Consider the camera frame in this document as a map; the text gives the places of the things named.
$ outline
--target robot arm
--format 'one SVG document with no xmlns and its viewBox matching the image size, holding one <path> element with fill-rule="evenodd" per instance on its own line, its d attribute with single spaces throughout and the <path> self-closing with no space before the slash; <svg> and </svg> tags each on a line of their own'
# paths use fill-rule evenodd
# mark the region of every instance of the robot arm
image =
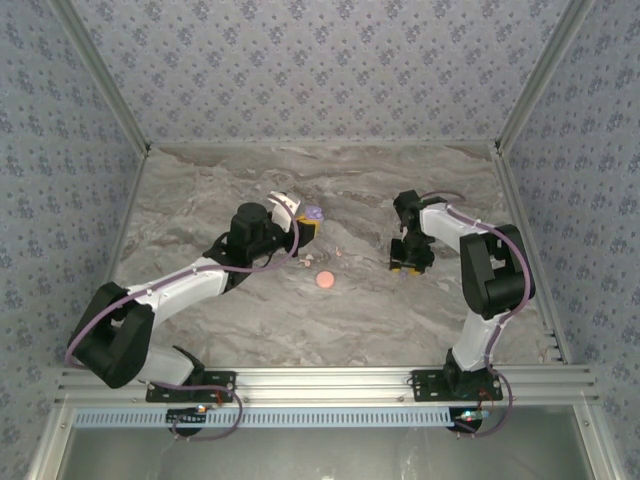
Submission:
<svg viewBox="0 0 640 480">
<path fill-rule="evenodd" d="M 485 352 L 498 320 L 515 308 L 524 294 L 524 273 L 507 245 L 486 231 L 468 225 L 447 212 L 440 197 L 421 200 L 414 191 L 401 193 L 394 201 L 401 220 L 402 239 L 391 245 L 392 269 L 407 267 L 424 273 L 435 256 L 430 244 L 441 240 L 460 254 L 462 290 L 469 312 L 462 336 L 450 350 L 447 364 L 461 377 L 485 367 Z M 522 238 L 513 225 L 497 227 L 521 252 Z M 531 289 L 530 298 L 535 290 Z"/>
<path fill-rule="evenodd" d="M 300 202 L 275 192 L 271 196 L 295 215 Z M 270 213 L 257 203 L 242 204 L 231 220 L 229 232 L 181 270 L 144 284 L 121 287 L 109 282 L 100 287 L 70 342 L 105 308 L 129 295 L 139 295 L 102 319 L 80 341 L 73 355 L 111 388 L 134 379 L 182 385 L 197 360 L 177 347 L 151 346 L 151 332 L 184 308 L 222 295 L 250 275 L 246 271 L 224 271 L 219 266 L 247 269 L 260 257 L 268 255 L 270 259 L 281 248 L 287 252 L 293 248 L 292 220 L 280 203 L 272 202 L 276 206 Z M 296 223 L 300 248 L 315 237 L 318 222 L 302 216 Z"/>
</svg>

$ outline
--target black mounting bracket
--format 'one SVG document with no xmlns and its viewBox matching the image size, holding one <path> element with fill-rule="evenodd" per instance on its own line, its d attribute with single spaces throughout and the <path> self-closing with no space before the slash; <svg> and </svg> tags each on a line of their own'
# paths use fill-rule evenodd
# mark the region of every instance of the black mounting bracket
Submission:
<svg viewBox="0 0 640 480">
<path fill-rule="evenodd" d="M 413 370 L 411 388 L 416 402 L 486 401 L 483 391 L 489 392 L 494 401 L 503 398 L 500 380 L 488 373 L 483 378 L 476 378 L 473 388 L 461 395 L 451 388 L 443 369 Z"/>
<path fill-rule="evenodd" d="M 216 385 L 229 390 L 236 388 L 237 374 L 233 371 L 202 372 L 197 385 Z M 163 388 L 153 383 L 147 388 L 148 403 L 232 403 L 233 397 L 228 393 L 214 390 L 174 390 Z"/>
</svg>

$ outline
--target gray marble table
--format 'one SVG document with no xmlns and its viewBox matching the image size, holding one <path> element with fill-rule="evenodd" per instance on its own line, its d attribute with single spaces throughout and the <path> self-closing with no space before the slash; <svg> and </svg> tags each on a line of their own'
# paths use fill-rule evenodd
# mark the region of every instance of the gray marble table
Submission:
<svg viewBox="0 0 640 480">
<path fill-rule="evenodd" d="M 238 205 L 268 205 L 271 190 L 294 193 L 326 218 L 302 251 L 311 265 L 291 261 L 252 275 L 163 323 L 154 341 L 180 345 L 211 366 L 440 364 L 467 310 L 457 254 L 436 244 L 436 262 L 422 276 L 387 268 L 399 233 L 393 199 L 440 188 L 463 192 L 468 202 L 459 208 L 476 218 L 509 221 L 486 148 L 154 149 L 116 279 L 136 284 L 183 267 L 229 229 Z M 336 277 L 330 290 L 315 284 L 322 270 Z M 496 361 L 544 361 L 543 332 L 535 307 L 527 307 L 506 329 Z"/>
</svg>

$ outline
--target pink round object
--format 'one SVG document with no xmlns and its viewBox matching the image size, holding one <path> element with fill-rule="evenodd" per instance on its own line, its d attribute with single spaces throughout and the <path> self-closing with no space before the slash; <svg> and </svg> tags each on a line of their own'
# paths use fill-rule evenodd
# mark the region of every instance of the pink round object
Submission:
<svg viewBox="0 0 640 480">
<path fill-rule="evenodd" d="M 334 277 L 331 272 L 325 270 L 316 275 L 316 284 L 320 288 L 331 288 L 334 283 L 336 283 L 336 277 Z"/>
</svg>

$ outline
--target patterned wallpaper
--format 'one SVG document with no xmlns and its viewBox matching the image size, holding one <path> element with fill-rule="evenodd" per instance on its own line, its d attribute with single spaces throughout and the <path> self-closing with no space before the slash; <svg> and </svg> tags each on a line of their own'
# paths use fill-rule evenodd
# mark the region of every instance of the patterned wallpaper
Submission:
<svg viewBox="0 0 640 480">
<path fill-rule="evenodd" d="M 602 0 L 509 154 L 576 362 L 640 478 L 640 4 Z"/>
<path fill-rule="evenodd" d="M 493 139 L 567 0 L 73 0 L 153 142 Z"/>
<path fill-rule="evenodd" d="M 23 479 L 138 161 L 46 0 L 0 2 L 0 478 Z"/>
</svg>

